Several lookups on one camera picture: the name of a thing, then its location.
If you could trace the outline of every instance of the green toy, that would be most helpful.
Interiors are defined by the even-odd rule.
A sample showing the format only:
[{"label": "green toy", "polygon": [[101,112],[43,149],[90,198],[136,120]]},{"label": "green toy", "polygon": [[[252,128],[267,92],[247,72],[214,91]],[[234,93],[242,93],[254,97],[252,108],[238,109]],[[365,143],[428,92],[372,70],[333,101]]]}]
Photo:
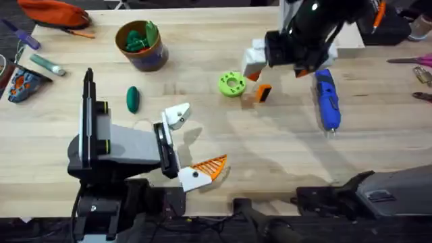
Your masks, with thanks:
[{"label": "green toy", "polygon": [[131,113],[135,114],[138,111],[140,106],[140,93],[135,86],[128,89],[128,93],[126,94],[126,105]]},{"label": "green toy", "polygon": [[219,78],[219,90],[226,97],[238,97],[246,90],[245,79],[240,72],[226,72]]},{"label": "green toy", "polygon": [[146,24],[146,37],[147,37],[148,45],[150,47],[152,47],[156,43],[157,33],[158,33],[157,26],[153,22],[148,21]]},{"label": "green toy", "polygon": [[126,38],[126,51],[138,52],[141,49],[149,48],[149,42],[147,38],[141,35],[136,30],[131,30]]}]

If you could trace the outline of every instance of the black cable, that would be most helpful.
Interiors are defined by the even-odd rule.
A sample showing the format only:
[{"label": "black cable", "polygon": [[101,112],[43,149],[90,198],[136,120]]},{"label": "black cable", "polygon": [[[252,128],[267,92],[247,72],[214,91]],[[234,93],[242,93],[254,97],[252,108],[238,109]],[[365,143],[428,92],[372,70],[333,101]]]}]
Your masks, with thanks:
[{"label": "black cable", "polygon": [[40,240],[42,238],[46,238],[46,237],[55,235],[59,231],[63,230],[66,225],[67,224],[64,224],[60,228],[54,229],[53,231],[46,233],[44,235],[41,235],[41,236],[35,236],[35,237],[29,237],[29,238],[12,238],[12,239],[5,239],[5,241],[6,242],[29,242],[29,241],[33,241],[33,240]]},{"label": "black cable", "polygon": [[70,215],[70,241],[71,243],[76,243],[75,235],[74,235],[74,228],[75,228],[75,217],[76,217],[76,211],[78,209],[78,202],[80,200],[80,197],[82,195],[83,190],[87,187],[87,184],[84,182],[80,182],[80,189],[76,193],[76,198],[74,201],[74,206],[72,206],[72,214]]},{"label": "black cable", "polygon": [[163,219],[161,220],[161,222],[159,222],[159,223],[156,225],[155,230],[153,231],[153,234],[152,234],[152,236],[151,236],[151,239],[150,239],[150,241],[149,241],[148,243],[152,243],[152,242],[153,242],[153,240],[155,239],[155,236],[156,236],[157,231],[160,229],[161,225],[165,222],[165,220],[166,220],[166,218],[163,218]]},{"label": "black cable", "polygon": [[165,231],[174,232],[174,233],[200,234],[200,233],[202,233],[203,231],[205,231],[207,229],[214,228],[214,227],[216,227],[218,225],[221,225],[222,223],[224,223],[226,221],[231,220],[232,218],[234,218],[235,216],[237,216],[239,214],[240,213],[235,213],[232,216],[226,217],[224,220],[218,221],[218,222],[213,223],[213,224],[206,224],[206,226],[204,226],[204,227],[202,227],[202,228],[200,228],[198,230],[171,229],[171,228],[168,228],[168,227],[166,227],[164,225],[161,225],[160,228],[163,229],[163,230],[165,230]]},{"label": "black cable", "polygon": [[61,230],[64,230],[68,224],[64,223],[64,222],[60,222],[60,223],[56,223],[55,225],[51,225],[51,227],[58,226],[58,225],[60,225],[58,228],[53,229],[50,232],[45,233],[45,234],[40,235],[40,236],[21,238],[19,236],[1,235],[0,238],[4,239],[5,242],[29,242],[29,241],[33,241],[33,240],[40,240],[42,238],[46,238],[46,237],[52,236],[56,233],[59,233]]}]

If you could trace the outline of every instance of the cable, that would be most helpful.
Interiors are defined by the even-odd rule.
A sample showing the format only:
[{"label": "cable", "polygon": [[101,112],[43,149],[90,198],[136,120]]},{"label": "cable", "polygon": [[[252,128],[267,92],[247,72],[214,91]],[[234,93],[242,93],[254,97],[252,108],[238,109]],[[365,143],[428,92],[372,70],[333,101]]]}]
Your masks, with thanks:
[{"label": "cable", "polygon": [[168,228],[168,227],[166,227],[164,225],[160,225],[160,228],[163,229],[163,230],[165,230],[165,231],[174,232],[174,233],[200,234],[200,233],[202,233],[203,231],[205,231],[207,229],[212,229],[213,227],[216,227],[218,225],[221,225],[222,223],[225,223],[226,221],[231,220],[232,218],[234,218],[235,216],[237,216],[239,214],[240,213],[235,213],[232,216],[226,217],[223,221],[218,221],[218,222],[213,223],[213,224],[206,224],[206,226],[204,226],[204,227],[202,227],[202,228],[200,228],[198,230],[171,229],[171,228]]},{"label": "cable", "polygon": [[80,182],[80,189],[78,190],[78,192],[76,193],[76,198],[74,201],[74,206],[72,207],[72,214],[70,215],[70,241],[71,243],[76,243],[75,240],[75,235],[74,235],[74,228],[75,228],[75,217],[76,217],[76,211],[78,209],[78,201],[80,200],[80,197],[82,195],[82,192],[84,190],[84,188],[87,187],[87,184],[84,182]]},{"label": "cable", "polygon": [[5,239],[6,242],[29,242],[29,241],[33,241],[33,240],[41,240],[42,238],[46,238],[49,236],[52,236],[56,233],[59,233],[61,230],[65,229],[65,226],[67,226],[68,224],[63,224],[61,227],[59,227],[58,229],[54,229],[53,231],[46,233],[44,235],[41,236],[35,236],[35,237],[29,237],[29,238],[12,238],[12,239]]},{"label": "cable", "polygon": [[152,236],[151,236],[151,239],[150,239],[150,241],[149,241],[148,243],[152,243],[152,242],[153,242],[153,240],[155,239],[155,236],[156,236],[157,231],[159,230],[160,226],[165,222],[166,219],[167,219],[167,218],[163,218],[163,219],[161,220],[161,222],[158,223],[158,224],[156,225],[156,228],[155,228],[155,230],[153,231],[153,234],[152,234]]}]

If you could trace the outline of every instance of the orange triangular part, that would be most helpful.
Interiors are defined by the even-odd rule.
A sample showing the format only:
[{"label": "orange triangular part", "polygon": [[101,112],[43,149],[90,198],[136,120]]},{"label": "orange triangular part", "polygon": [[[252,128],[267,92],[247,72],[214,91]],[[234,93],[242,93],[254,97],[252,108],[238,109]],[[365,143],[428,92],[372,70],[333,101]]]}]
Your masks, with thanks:
[{"label": "orange triangular part", "polygon": [[209,159],[196,165],[191,166],[192,168],[199,170],[211,177],[211,180],[215,180],[217,176],[222,172],[223,166],[227,161],[227,155],[222,155],[214,159]]}]

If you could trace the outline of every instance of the green object in cup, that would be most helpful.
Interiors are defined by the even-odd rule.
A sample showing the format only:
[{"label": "green object in cup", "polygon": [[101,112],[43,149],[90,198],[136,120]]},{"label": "green object in cup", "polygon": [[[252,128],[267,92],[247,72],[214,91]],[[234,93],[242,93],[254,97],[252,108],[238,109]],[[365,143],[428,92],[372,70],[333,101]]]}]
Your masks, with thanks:
[{"label": "green object in cup", "polygon": [[152,47],[157,40],[157,26],[151,21],[146,24],[146,36],[149,46]]},{"label": "green object in cup", "polygon": [[126,38],[126,51],[135,53],[141,49],[150,47],[147,38],[138,31],[131,30]]}]

